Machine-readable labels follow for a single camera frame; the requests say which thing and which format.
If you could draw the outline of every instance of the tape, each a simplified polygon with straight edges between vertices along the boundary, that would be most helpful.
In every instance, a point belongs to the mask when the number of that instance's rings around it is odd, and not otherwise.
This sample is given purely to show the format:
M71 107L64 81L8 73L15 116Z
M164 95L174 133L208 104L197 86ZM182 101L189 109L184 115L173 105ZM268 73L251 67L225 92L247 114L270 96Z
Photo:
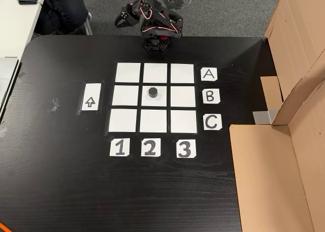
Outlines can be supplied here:
M25 72L21 72L21 73L18 75L17 80L16 80L16 82L17 82L18 84L22 83L21 78L22 78L24 75L26 75Z
M269 111L253 112L255 124L271 124Z
M53 102L53 103L51 103L51 104L54 104L54 106L52 107L52 109L47 110L47 113L48 113L48 114L49 114L49 113L52 113L52 112L56 112L56 110L60 108L60 102L58 101L57 98L54 98L54 99L52 100L52 102Z
M269 111L253 112L255 124L271 124L278 111L278 109L272 109Z
M5 135L6 135L5 132L6 132L7 130L8 130L7 127L3 128L3 129L0 129L0 138L5 137Z
M167 9L176 9L179 10L183 7L184 1L183 0L162 0L164 1Z
M274 118L275 118L275 116L276 116L276 114L278 112L279 112L278 109L271 109L271 110L269 110L269 116L270 116L271 123L273 122L273 120L274 120Z

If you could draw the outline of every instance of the cardboard box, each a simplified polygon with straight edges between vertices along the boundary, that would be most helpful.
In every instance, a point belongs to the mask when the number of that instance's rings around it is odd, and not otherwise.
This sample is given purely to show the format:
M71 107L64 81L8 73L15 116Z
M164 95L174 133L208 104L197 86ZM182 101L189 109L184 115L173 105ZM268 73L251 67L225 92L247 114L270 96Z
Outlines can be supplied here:
M262 79L272 125L230 127L243 232L325 231L324 11L279 0L266 36L284 102Z

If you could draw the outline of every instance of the robotic arm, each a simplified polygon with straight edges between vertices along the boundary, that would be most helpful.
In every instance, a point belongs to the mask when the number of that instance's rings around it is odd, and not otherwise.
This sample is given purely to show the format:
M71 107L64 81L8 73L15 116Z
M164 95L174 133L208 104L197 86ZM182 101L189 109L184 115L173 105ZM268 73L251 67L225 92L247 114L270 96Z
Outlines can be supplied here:
M157 0L136 0L124 5L115 20L115 26L134 26L139 23L141 15L144 16L141 36L148 52L165 52L170 44L168 37L182 37L183 17L164 8Z

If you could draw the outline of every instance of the number 3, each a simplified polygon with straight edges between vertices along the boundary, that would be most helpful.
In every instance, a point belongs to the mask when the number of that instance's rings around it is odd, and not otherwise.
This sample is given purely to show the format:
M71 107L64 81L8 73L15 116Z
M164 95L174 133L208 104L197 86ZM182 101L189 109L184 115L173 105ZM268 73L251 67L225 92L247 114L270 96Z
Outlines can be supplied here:
M194 158L197 155L195 140L179 140L176 144L176 155L180 158Z
M181 142L179 145L180 146L185 145L185 148L183 150L186 152L186 154L183 155L181 153L178 153L178 156L179 157L189 157L191 155L191 150L189 149L189 147L191 146L191 143L188 141L184 141L184 142Z

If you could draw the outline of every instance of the black table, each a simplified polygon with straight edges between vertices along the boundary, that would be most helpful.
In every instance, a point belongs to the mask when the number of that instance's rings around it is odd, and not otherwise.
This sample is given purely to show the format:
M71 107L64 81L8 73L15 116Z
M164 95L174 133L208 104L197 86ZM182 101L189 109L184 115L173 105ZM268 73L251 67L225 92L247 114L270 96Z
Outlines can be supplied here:
M196 62L218 68L223 129L197 135L197 156L109 156L100 114L76 111L84 81L106 81L116 62ZM275 69L261 38L182 38L148 54L140 37L46 36L26 48L0 139L0 222L12 231L241 231L228 127L267 110L260 76ZM53 98L60 102L56 112ZM215 106L200 105L203 112Z

